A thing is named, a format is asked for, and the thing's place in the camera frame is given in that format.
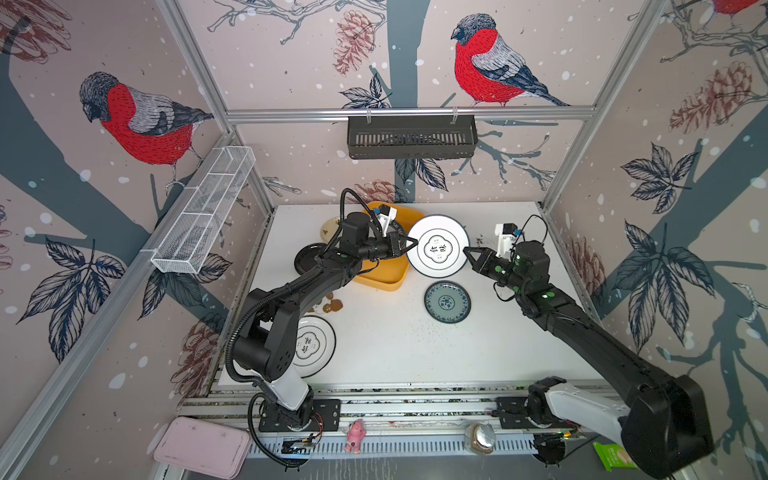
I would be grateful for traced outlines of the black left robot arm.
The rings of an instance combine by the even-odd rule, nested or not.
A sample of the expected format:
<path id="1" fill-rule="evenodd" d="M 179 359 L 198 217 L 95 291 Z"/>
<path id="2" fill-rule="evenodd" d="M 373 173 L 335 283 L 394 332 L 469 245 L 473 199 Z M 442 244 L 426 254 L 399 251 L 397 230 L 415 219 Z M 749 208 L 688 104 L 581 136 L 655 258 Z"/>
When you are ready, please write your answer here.
<path id="1" fill-rule="evenodd" d="M 339 223 L 331 239 L 316 248 L 311 268 L 270 291 L 254 289 L 224 347 L 224 367 L 238 383 L 249 383 L 266 396 L 279 423 L 300 429 L 313 422 L 314 392 L 293 365 L 300 319 L 328 294 L 378 266 L 399 258 L 417 245 L 390 224 L 397 209 L 371 208 L 350 188 L 342 191 Z"/>

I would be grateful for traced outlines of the black round plate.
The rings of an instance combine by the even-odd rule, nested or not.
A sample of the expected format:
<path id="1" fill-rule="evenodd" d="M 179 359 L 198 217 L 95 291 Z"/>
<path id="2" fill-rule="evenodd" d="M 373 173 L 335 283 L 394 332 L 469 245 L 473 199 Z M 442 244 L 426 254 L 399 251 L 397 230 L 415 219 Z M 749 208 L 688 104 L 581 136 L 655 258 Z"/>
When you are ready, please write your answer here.
<path id="1" fill-rule="evenodd" d="M 294 257 L 293 265 L 299 275 L 324 270 L 325 243 L 312 243 L 303 247 Z"/>

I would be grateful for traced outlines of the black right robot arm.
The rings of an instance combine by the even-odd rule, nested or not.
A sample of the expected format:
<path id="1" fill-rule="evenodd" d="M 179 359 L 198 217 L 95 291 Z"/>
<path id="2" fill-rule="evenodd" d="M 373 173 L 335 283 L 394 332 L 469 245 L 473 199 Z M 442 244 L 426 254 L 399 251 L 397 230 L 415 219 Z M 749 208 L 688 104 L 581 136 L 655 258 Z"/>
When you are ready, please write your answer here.
<path id="1" fill-rule="evenodd" d="M 550 376 L 528 389 L 526 408 L 534 424 L 560 420 L 586 427 L 623 447 L 654 479 L 714 452 L 702 388 L 687 375 L 673 377 L 642 359 L 551 284 L 542 242 L 522 242 L 510 258 L 488 247 L 466 247 L 463 253 L 473 271 L 512 290 L 525 317 L 578 353 L 621 398 L 610 401 Z"/>

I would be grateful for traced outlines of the blue floral green plate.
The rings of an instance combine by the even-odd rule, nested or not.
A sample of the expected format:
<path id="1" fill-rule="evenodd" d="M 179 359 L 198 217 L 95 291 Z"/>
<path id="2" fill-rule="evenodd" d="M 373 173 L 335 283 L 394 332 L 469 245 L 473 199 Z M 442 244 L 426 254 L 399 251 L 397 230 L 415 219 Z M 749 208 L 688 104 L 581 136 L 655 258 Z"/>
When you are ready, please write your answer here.
<path id="1" fill-rule="evenodd" d="M 424 307 L 436 321 L 457 324 L 464 321 L 471 312 L 471 298 L 467 290 L 452 281 L 438 281 L 424 293 Z"/>

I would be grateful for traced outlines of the white flower plate black rim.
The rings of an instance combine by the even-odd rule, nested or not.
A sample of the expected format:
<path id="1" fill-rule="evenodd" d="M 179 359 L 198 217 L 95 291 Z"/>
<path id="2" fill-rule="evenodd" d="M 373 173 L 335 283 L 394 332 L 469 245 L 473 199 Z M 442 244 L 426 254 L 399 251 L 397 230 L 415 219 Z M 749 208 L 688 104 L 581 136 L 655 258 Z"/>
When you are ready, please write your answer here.
<path id="1" fill-rule="evenodd" d="M 426 277 L 451 277 L 467 262 L 463 250 L 469 246 L 469 235 L 450 216 L 434 214 L 423 217 L 411 227 L 409 237 L 416 240 L 416 246 L 407 252 L 408 261 Z"/>

